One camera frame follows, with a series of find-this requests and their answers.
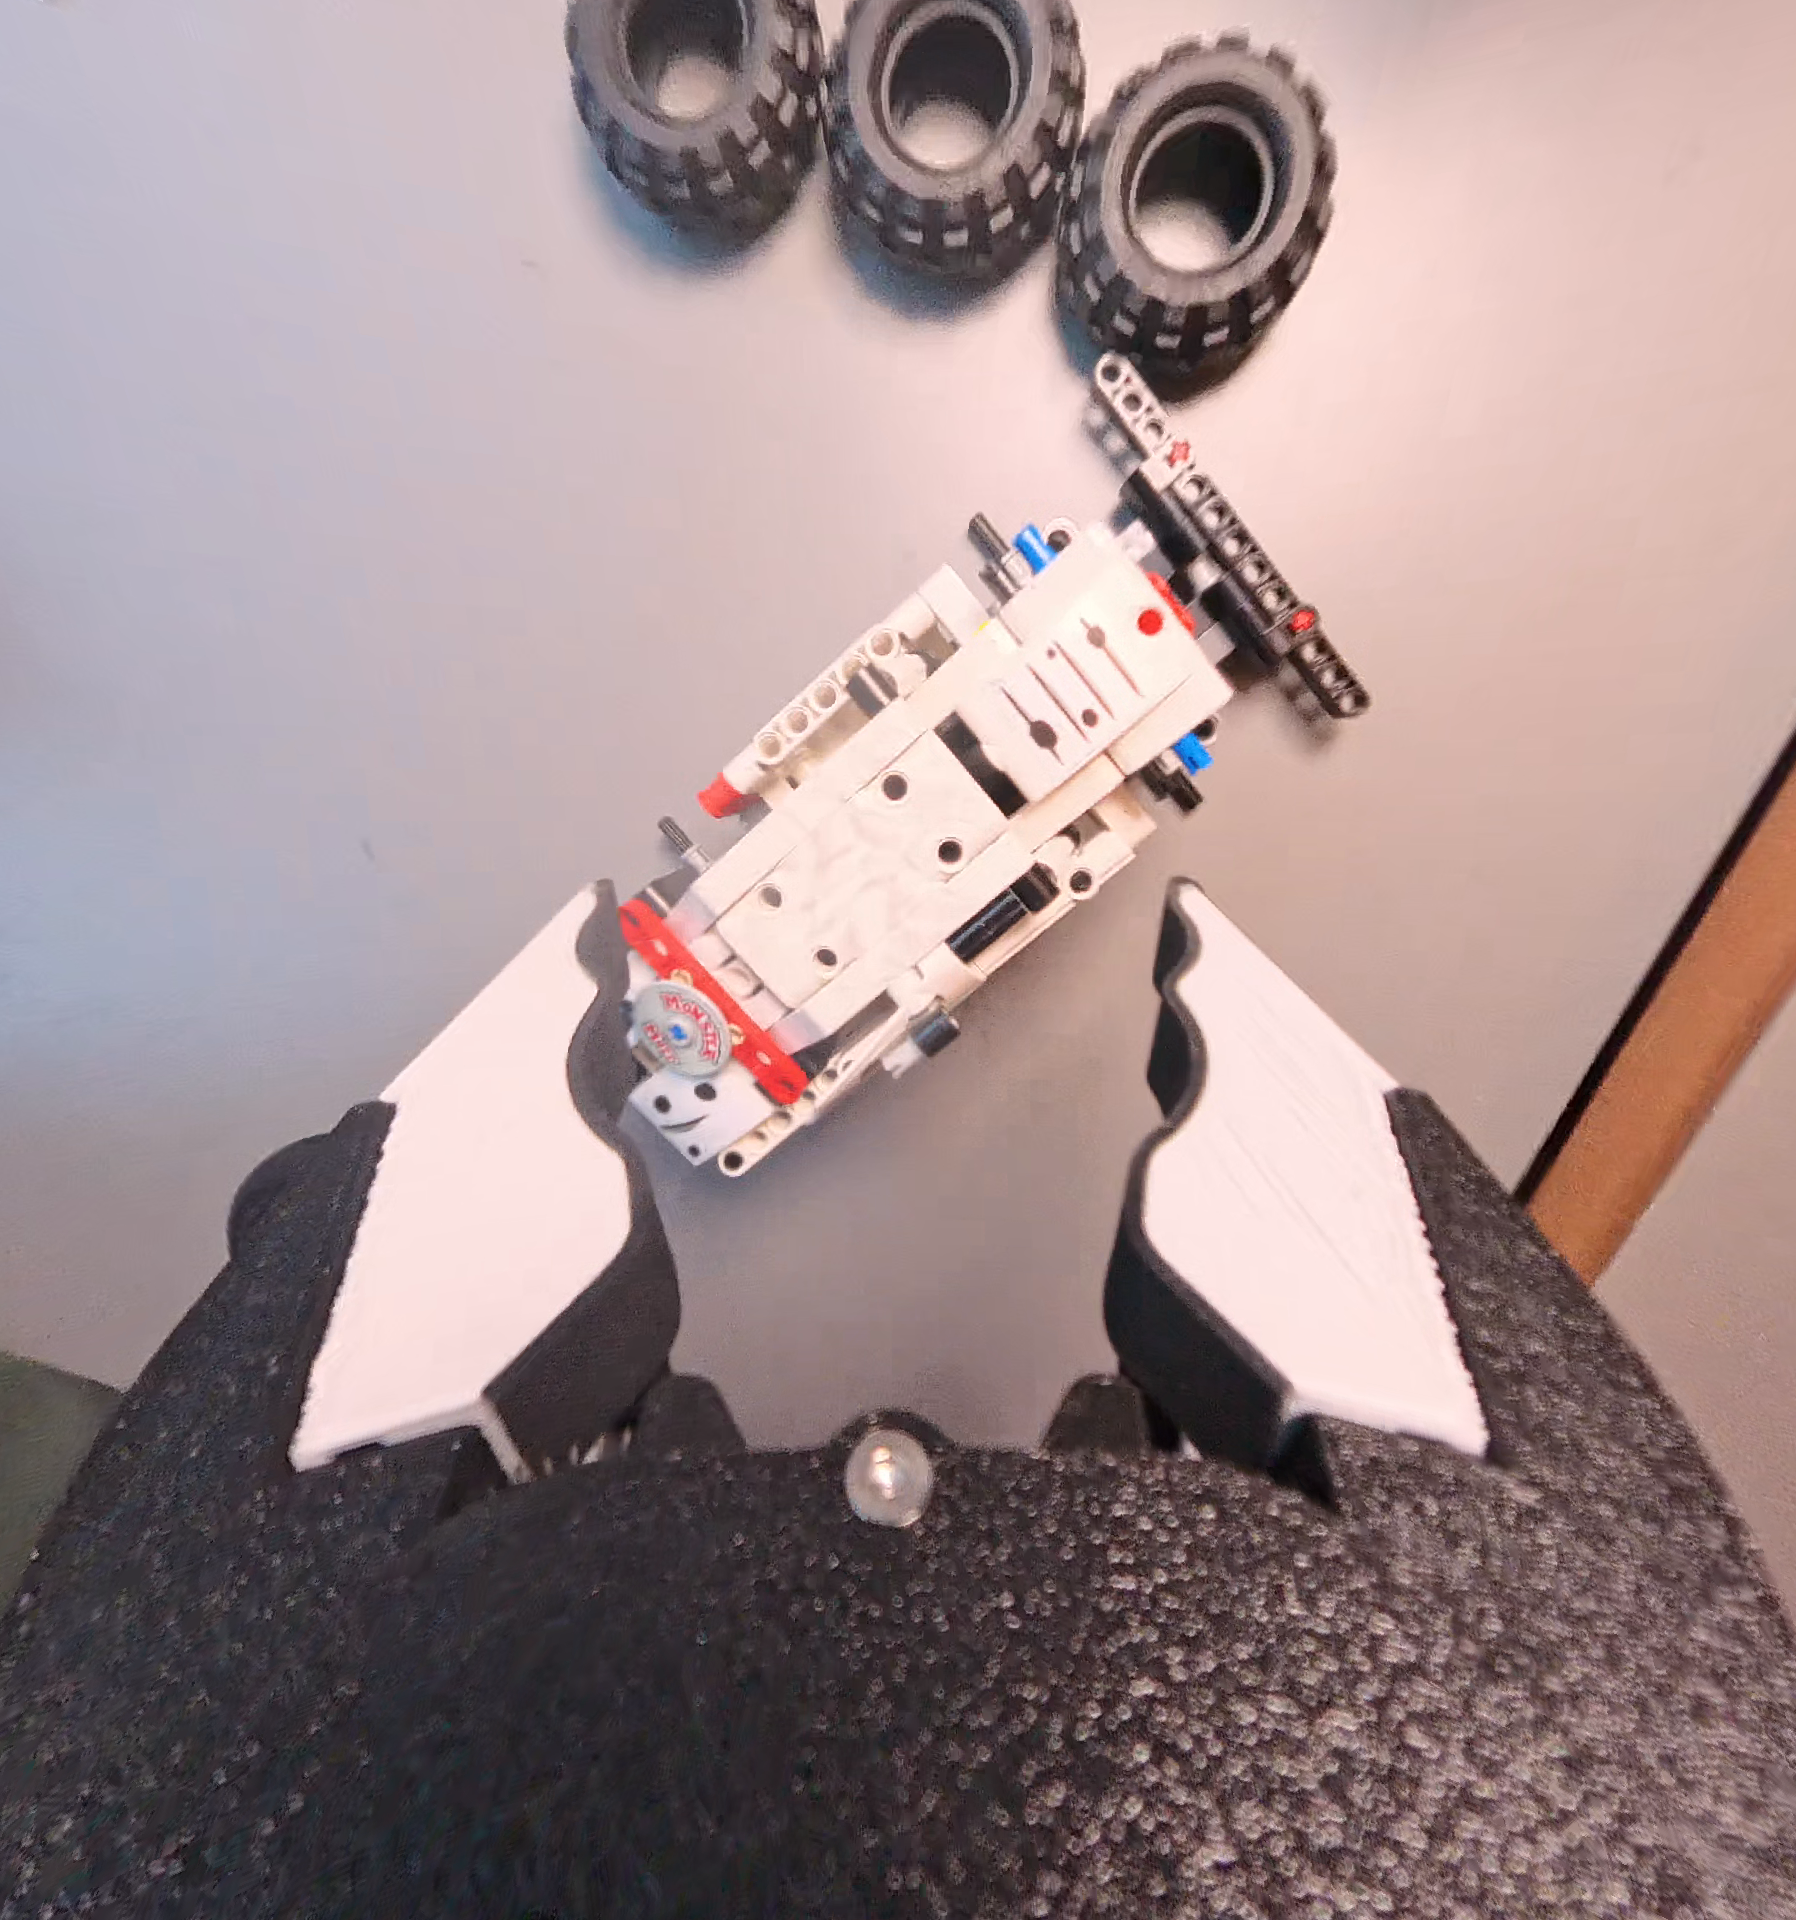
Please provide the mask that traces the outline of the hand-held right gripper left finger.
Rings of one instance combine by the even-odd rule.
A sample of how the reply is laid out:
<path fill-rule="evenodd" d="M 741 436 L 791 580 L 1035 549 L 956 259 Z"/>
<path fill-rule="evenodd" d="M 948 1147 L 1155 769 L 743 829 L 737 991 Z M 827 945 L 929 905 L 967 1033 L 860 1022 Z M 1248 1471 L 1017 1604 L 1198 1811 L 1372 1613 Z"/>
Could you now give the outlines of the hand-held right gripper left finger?
<path fill-rule="evenodd" d="M 680 1283 L 622 1115 L 627 947 L 582 888 L 388 1083 L 287 1443 L 298 1471 L 459 1428 L 559 1473 L 666 1376 Z"/>

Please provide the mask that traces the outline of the white toy truck chassis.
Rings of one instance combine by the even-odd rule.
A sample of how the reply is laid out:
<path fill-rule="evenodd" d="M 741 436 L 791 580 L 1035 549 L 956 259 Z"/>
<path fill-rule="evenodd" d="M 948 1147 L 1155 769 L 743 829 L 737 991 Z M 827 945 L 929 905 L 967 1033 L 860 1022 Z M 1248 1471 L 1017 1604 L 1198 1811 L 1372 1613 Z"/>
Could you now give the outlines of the white toy truck chassis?
<path fill-rule="evenodd" d="M 627 1106 L 729 1180 L 877 1071 L 952 1044 L 960 1010 L 1191 811 L 1235 681 L 1314 721 L 1369 694 L 1134 361 L 1091 370 L 1119 463 L 1112 522 L 967 538 L 841 647 L 697 795 L 722 851 L 619 909 Z"/>

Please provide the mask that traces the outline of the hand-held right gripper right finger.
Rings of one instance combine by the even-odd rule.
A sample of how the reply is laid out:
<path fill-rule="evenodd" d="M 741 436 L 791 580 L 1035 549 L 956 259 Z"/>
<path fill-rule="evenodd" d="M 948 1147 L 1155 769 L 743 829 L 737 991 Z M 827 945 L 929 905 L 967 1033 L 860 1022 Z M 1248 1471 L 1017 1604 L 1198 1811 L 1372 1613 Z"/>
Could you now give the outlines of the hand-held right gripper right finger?
<path fill-rule="evenodd" d="M 1136 1147 L 1102 1283 L 1169 1455 L 1306 1477 L 1317 1428 L 1482 1465 L 1485 1402 L 1393 1123 L 1401 1089 L 1187 875 L 1159 903 Z"/>

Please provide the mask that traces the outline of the grey desk with wooden edge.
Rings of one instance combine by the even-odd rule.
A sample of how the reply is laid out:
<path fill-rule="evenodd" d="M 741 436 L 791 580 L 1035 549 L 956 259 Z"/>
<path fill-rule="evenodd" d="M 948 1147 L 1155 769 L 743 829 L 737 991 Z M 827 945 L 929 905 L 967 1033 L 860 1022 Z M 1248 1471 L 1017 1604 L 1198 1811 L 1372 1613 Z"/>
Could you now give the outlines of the grey desk with wooden edge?
<path fill-rule="evenodd" d="M 1796 728 L 1520 1194 L 1796 1556 Z"/>

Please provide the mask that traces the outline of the black toy tire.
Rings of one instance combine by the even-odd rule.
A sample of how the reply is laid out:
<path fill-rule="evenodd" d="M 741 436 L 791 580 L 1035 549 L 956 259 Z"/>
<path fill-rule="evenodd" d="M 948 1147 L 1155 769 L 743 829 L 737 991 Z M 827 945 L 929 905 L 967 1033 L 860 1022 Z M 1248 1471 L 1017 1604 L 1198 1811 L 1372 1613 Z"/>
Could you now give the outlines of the black toy tire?
<path fill-rule="evenodd" d="M 1163 391 L 1213 385 L 1304 288 L 1336 173 L 1324 98 L 1285 47 L 1178 40 L 1113 87 L 1074 156 L 1060 311 Z"/>
<path fill-rule="evenodd" d="M 574 105 L 622 192 L 692 240 L 741 248 L 820 153 L 823 37 L 808 2 L 572 2 Z"/>
<path fill-rule="evenodd" d="M 1078 149 L 1068 2 L 856 2 L 826 77 L 834 210 L 908 275 L 975 292 L 1049 237 Z"/>

